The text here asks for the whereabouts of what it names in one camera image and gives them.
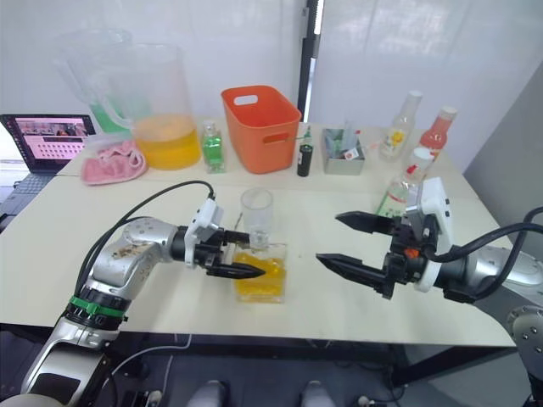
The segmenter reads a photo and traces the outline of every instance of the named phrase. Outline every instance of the white table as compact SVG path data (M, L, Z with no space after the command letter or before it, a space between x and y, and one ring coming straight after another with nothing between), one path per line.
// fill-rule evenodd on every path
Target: white table
M77 271L94 240L130 207L175 181L205 179L216 186L232 227L239 197L247 187L269 188L275 198L274 240L288 244L284 304L241 304L232 282L185 270L181 263L158 265L132 304L126 331L193 332L268 337L308 337L385 343L511 346L489 316L442 298L440 290L416 292L397 285L391 301L371 288L348 282L322 266L315 253L343 253L381 267L389 237L352 231L334 220L348 210L374 211L384 184L396 172L371 154L360 176L326 176L318 151L308 178L295 168L254 176L232 151L228 172L208 176L202 164L191 169L150 170L141 178L87 187L76 177L81 160L67 166L0 235L0 321L52 326L64 309ZM496 227L462 175L445 155L441 175L451 198L456 243ZM141 214L186 224L206 191L185 187L152 202ZM501 244L507 245L506 239Z

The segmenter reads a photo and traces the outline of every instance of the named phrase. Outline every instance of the pink cloth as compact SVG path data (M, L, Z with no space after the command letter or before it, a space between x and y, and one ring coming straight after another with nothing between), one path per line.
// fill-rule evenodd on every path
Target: pink cloth
M145 157L136 143L126 141L98 152L97 159L86 159L81 179L88 185L111 184L137 178L146 169Z

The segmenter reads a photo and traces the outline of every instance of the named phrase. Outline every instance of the orange juice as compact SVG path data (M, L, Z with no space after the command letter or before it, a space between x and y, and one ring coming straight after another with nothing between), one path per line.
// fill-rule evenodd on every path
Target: orange juice
M240 301L249 303L281 303L285 287L284 259L259 259L246 252L236 253L234 263L253 265L263 271L265 275L256 278L235 280L234 285Z
M136 122L132 134L147 164L158 170L177 170L200 159L196 126L190 116L149 116Z

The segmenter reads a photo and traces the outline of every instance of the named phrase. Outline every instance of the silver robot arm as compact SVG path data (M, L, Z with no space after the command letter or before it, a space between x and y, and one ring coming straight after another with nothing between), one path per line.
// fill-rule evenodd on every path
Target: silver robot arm
M485 296L480 294L501 276L510 250L481 244L458 259L438 262L440 254L458 249L452 246L451 209L439 178L425 181L412 195L405 218L348 212L336 219L357 231L390 235L392 241L381 270L342 254L318 254L328 269L373 287L388 299L396 283L413 283L418 291L438 287L447 299L473 304L507 330L528 372L533 403L543 403L543 264L539 260L520 252L507 279ZM428 242L434 247L431 254Z
M70 299L28 370L21 393L41 395L44 403L53 399L66 407L92 405L110 372L107 348L158 263L188 261L210 276L233 279L264 274L250 265L221 262L221 247L249 243L246 233L218 226L221 214L215 201L208 199L190 226L154 218L129 223L120 238L99 254L83 287ZM26 403L30 398L21 400Z

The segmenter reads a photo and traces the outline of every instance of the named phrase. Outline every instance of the clear plastic jug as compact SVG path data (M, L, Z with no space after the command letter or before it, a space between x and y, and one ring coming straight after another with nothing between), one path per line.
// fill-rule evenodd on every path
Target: clear plastic jug
M95 55L108 47L122 47L132 43L128 31L118 29L80 30L58 36L55 40L54 64L70 90L89 105L104 133L126 131L111 121L98 101L90 78L100 69Z
M174 170L200 158L181 51L164 44L133 44L100 53L92 78L100 103L132 130L148 165Z

